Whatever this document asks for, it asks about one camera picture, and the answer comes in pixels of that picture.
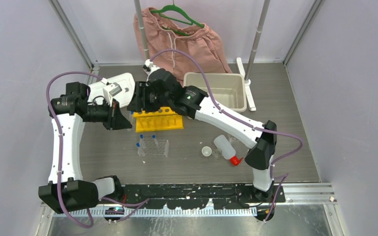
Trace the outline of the blue-capped small test tube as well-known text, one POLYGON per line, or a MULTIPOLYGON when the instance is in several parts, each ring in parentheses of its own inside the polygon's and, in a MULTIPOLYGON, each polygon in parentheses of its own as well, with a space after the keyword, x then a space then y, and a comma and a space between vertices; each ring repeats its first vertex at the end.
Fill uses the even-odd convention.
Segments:
POLYGON ((141 145, 139 143, 136 143, 136 146, 137 146, 137 154, 139 156, 145 156, 145 152, 143 148, 141 147, 141 145))

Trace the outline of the white plastic squeeze bottle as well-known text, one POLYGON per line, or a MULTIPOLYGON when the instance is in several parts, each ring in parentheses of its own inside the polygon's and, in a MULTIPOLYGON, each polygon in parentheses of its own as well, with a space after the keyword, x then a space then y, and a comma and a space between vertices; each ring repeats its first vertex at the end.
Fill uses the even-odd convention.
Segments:
POLYGON ((228 160, 233 166, 238 166, 243 158, 238 158, 236 150, 224 135, 219 135, 214 139, 215 146, 221 150, 224 159, 228 160))

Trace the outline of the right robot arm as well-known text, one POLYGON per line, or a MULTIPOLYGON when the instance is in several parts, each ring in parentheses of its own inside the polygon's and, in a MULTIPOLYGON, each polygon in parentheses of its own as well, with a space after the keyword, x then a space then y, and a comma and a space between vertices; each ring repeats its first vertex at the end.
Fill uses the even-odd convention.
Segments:
POLYGON ((244 161, 253 170, 253 194, 265 202, 273 196, 271 161, 276 149, 276 124, 256 122, 219 104, 211 94, 195 86, 182 86, 171 72, 152 70, 147 81, 137 82, 127 110, 156 112, 169 107, 181 116, 203 121, 234 136, 248 149, 244 161))

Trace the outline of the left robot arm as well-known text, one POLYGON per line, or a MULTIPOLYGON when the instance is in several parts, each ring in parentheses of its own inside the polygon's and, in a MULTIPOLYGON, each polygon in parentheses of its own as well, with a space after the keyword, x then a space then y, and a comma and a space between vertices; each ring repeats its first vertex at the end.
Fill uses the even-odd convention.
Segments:
POLYGON ((101 123, 107 130, 130 129, 121 113, 132 98, 133 89, 126 82, 94 83, 90 86, 72 82, 65 94, 51 99, 55 112, 50 115, 54 130, 53 162, 48 183, 39 187, 38 196, 58 214, 95 207, 106 197, 118 203, 124 196, 116 175, 84 181, 80 168, 80 143, 85 123, 101 123))

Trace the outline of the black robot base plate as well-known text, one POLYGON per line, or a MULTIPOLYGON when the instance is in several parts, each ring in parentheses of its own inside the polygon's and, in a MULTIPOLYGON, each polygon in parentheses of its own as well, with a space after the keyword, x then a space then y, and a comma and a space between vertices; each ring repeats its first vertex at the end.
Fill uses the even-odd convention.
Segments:
POLYGON ((119 193, 107 196, 125 204, 138 204, 146 199, 143 209, 204 209, 208 202, 214 209, 247 209, 264 206, 274 196, 264 199, 251 184, 127 184, 119 193))

